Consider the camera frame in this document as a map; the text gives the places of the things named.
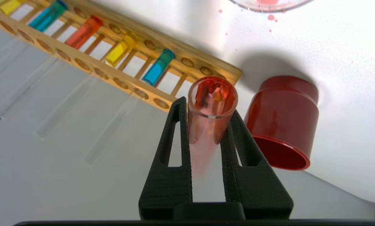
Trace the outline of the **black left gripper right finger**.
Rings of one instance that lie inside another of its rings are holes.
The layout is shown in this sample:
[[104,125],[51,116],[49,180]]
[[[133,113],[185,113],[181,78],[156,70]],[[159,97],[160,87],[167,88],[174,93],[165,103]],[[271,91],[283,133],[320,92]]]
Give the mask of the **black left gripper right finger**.
[[289,219],[293,200],[237,111],[220,146],[226,201],[239,202],[246,219]]

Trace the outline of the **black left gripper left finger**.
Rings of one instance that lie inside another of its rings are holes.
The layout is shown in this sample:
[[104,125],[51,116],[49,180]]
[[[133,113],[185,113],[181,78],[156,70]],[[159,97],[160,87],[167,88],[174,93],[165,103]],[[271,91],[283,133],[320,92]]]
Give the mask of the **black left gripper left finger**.
[[[141,220],[171,220],[173,209],[191,203],[192,170],[187,132],[187,100],[181,97],[172,103],[158,147],[139,198]],[[169,166],[176,123],[180,123],[181,165]]]

